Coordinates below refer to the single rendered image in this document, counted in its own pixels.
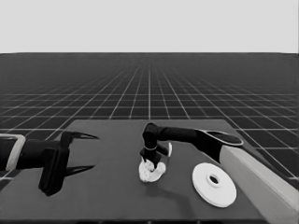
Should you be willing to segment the large thick white disc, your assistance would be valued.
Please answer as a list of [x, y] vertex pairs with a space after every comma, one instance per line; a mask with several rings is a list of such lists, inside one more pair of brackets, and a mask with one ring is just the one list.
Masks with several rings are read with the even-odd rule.
[[209, 204], [225, 208], [236, 200], [236, 186], [232, 178], [219, 166], [202, 162], [192, 170], [192, 184]]

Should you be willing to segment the white round carrier with pins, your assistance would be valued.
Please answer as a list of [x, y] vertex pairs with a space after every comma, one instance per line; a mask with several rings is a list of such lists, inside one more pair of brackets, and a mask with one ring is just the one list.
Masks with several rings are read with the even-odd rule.
[[[149, 161], [149, 166], [154, 166], [154, 164]], [[138, 173], [147, 173], [147, 166], [144, 166], [141, 164], [141, 162], [139, 163], [139, 166], [138, 166]], [[157, 180], [159, 180], [161, 177], [162, 177], [163, 174], [155, 171], [154, 173], [152, 174], [149, 174], [149, 182], [155, 182]]]

